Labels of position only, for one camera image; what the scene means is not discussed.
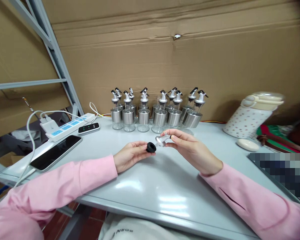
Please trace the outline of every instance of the hand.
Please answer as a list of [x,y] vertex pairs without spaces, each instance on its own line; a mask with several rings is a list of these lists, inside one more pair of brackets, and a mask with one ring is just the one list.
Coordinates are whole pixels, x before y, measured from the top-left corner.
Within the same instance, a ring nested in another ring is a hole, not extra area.
[[202,142],[194,136],[177,129],[168,129],[161,133],[171,135],[173,143],[166,143],[166,147],[173,147],[197,170],[206,176],[212,176],[223,168],[223,163]]
[[142,159],[156,155],[156,153],[148,153],[147,142],[137,141],[125,145],[116,155],[113,156],[117,173],[121,173]]

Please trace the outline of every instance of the phone screen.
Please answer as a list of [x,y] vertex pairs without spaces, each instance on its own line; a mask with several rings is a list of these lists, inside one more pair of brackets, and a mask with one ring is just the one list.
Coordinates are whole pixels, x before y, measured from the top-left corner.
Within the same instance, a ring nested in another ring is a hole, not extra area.
[[30,165],[38,170],[44,170],[49,167],[55,160],[57,160],[62,154],[68,151],[73,145],[79,142],[81,137],[69,136],[62,142],[58,143],[56,146],[49,149],[47,152],[43,153],[35,160],[33,160]]

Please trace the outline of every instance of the metal shelf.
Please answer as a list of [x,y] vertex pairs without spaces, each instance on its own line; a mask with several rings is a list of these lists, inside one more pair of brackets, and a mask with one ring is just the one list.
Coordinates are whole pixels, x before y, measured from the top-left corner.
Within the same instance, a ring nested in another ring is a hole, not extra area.
[[[51,27],[48,15],[46,13],[42,1],[26,0],[30,12],[20,0],[9,1],[24,18],[24,20],[36,31],[36,33],[43,40],[59,79],[2,83],[0,84],[0,90],[60,82],[64,87],[64,90],[68,96],[71,106],[73,107],[73,114],[78,115],[79,112],[81,116],[84,115],[82,106],[80,104],[76,90],[74,89],[70,74],[64,62],[63,56],[60,51],[60,47],[54,35],[53,29]],[[0,164],[0,172],[4,169],[5,167]]]

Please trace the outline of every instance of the black rubber stopper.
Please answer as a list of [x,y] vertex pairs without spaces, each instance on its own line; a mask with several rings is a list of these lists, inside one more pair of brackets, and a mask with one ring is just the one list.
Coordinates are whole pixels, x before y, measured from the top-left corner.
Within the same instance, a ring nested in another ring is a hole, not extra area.
[[148,142],[146,151],[153,153],[156,150],[157,150],[156,146],[152,142]]

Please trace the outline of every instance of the pink jacket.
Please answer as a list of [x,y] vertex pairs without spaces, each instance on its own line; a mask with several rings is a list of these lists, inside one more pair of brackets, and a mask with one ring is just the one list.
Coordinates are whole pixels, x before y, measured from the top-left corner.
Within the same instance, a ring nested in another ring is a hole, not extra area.
[[[116,178],[113,156],[70,162],[11,189],[0,202],[0,240],[43,239],[56,208]],[[208,184],[262,239],[300,239],[300,204],[261,187],[224,164]]]

